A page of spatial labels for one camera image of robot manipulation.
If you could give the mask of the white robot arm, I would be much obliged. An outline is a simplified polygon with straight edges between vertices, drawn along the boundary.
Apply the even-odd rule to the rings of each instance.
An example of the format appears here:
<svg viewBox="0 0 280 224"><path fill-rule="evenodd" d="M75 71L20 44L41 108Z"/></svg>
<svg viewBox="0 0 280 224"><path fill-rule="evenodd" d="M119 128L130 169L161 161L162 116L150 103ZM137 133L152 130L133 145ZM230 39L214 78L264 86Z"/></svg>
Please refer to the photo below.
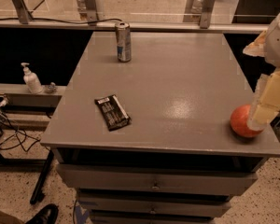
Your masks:
<svg viewBox="0 0 280 224"><path fill-rule="evenodd" d="M247 119L250 130L263 130L280 112L280 13L243 54L263 57L275 70L270 75L261 75Z"/></svg>

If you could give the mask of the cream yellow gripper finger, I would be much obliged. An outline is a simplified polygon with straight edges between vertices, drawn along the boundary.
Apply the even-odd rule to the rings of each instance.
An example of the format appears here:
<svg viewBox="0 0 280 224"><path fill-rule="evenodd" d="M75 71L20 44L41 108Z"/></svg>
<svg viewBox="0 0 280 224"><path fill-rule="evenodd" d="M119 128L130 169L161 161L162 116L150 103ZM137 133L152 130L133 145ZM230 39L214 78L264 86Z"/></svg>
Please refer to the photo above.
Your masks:
<svg viewBox="0 0 280 224"><path fill-rule="evenodd" d="M262 131L280 112L280 68L270 75L262 74L257 82L250 106L247 127Z"/></svg>

